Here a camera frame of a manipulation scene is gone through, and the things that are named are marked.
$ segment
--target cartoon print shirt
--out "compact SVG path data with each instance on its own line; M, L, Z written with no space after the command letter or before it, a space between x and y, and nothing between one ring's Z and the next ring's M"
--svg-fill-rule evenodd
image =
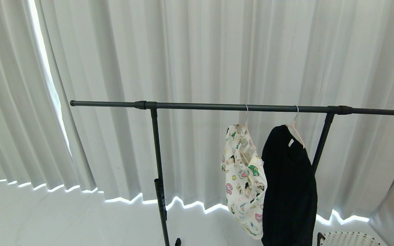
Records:
M267 179L247 127L230 126L222 158L226 173L227 206L235 220L254 239L262 238L262 211Z

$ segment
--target black garment rack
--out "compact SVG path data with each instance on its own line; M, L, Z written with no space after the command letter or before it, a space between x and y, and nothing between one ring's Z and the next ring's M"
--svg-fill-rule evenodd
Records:
M348 106L271 106L271 105L246 105L245 104L210 104L210 103L171 103L156 101L75 101L71 100L71 106L97 106L97 107L124 107L136 109L150 109L152 114L153 134L155 140L156 164L158 168L158 178L155 179L156 195L158 199L159 214L161 217L162 231L166 246L170 246L167 231L167 210L165 206L164 182L162 175L161 147L159 144L158 111L157 109L200 109L200 110L229 110L229 111L262 111L262 112L305 112L305 113L326 113L325 123L319 144L313 160L314 173L319 165L320 156L325 146L333 117L347 114L370 114L370 115L394 115L392 109L360 109ZM178 238L175 246L180 246L181 240Z

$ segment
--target black shirt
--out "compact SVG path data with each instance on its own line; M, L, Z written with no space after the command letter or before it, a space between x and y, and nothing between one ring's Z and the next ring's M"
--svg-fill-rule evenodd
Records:
M261 158L267 178L263 245L311 246L317 188L306 150L285 125L277 126L270 132Z

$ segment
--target vertical support pole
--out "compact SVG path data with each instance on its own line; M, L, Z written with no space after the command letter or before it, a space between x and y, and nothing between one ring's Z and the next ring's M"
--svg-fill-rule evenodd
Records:
M331 127L332 120L335 113L327 113L325 118L325 124L323 125L322 134L320 135L319 145L317 145L316 154L313 160L313 171L316 173L317 166L319 166L320 157L322 156L323 148L325 147L326 138Z
M152 114L153 135L155 136L156 165L158 167L158 178L155 179L156 195L158 198L159 214L161 216L162 232L164 234L165 245L169 246L167 230L167 210L165 206L164 180L162 175L161 147L159 143L158 112L157 109L150 109Z

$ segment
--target marble tile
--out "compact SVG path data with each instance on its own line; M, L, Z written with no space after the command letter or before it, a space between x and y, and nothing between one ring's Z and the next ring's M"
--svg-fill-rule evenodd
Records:
M261 245L224 209L205 214L200 205L184 209L175 201L167 225L171 245L178 237L184 246ZM340 225L336 218L327 224L317 221L314 238L331 231L365 232L385 245L366 222ZM46 187L33 190L31 185L0 182L0 245L164 246L164 240L157 204L143 204L141 197L132 204L105 202L99 192L49 192Z

